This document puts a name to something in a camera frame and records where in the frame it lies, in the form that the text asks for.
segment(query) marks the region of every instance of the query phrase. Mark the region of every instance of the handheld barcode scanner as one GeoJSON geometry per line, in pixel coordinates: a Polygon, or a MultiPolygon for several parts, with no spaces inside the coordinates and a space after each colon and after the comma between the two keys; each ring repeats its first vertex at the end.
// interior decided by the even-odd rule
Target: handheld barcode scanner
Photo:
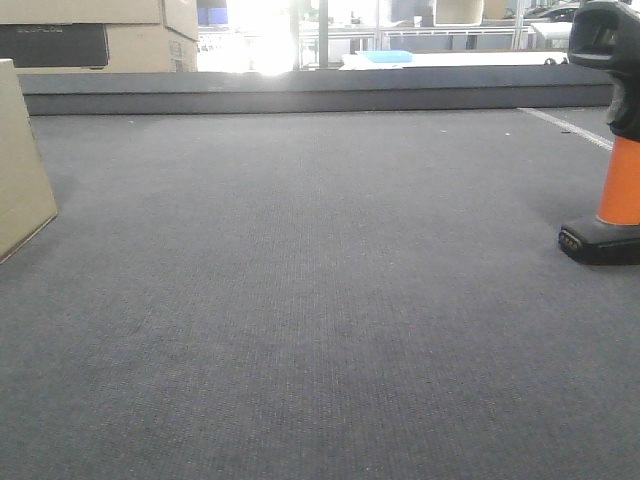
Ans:
{"type": "Polygon", "coordinates": [[[596,217],[562,225],[560,248],[581,263],[640,263],[640,16],[616,0],[586,3],[574,17],[569,61],[609,72],[607,123],[615,134],[596,217]]]}

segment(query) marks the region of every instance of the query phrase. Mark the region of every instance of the cardboard box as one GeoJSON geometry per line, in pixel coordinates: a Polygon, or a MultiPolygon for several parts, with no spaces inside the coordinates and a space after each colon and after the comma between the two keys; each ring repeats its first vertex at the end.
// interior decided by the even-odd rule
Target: cardboard box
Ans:
{"type": "Polygon", "coordinates": [[[162,25],[107,25],[109,63],[101,69],[20,68],[19,73],[197,71],[197,42],[162,25]]]}
{"type": "Polygon", "coordinates": [[[503,19],[507,13],[507,0],[484,0],[484,18],[503,19]]]}
{"type": "Polygon", "coordinates": [[[58,213],[11,60],[0,60],[0,263],[58,213]]]}
{"type": "Polygon", "coordinates": [[[473,27],[482,23],[484,0],[435,0],[433,25],[436,27],[473,27]]]}

